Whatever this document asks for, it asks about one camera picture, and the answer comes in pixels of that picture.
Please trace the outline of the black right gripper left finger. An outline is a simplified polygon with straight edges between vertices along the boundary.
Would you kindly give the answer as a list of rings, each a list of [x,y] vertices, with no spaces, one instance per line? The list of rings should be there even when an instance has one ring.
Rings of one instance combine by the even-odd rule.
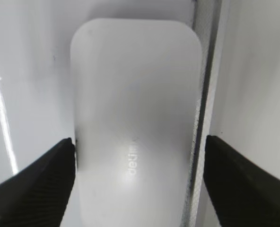
[[[59,227],[75,181],[75,146],[62,139],[0,184],[0,227]]]

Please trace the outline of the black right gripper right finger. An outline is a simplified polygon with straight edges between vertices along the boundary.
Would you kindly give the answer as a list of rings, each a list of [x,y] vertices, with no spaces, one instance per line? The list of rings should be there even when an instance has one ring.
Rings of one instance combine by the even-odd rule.
[[[204,183],[223,227],[280,227],[280,180],[207,136]]]

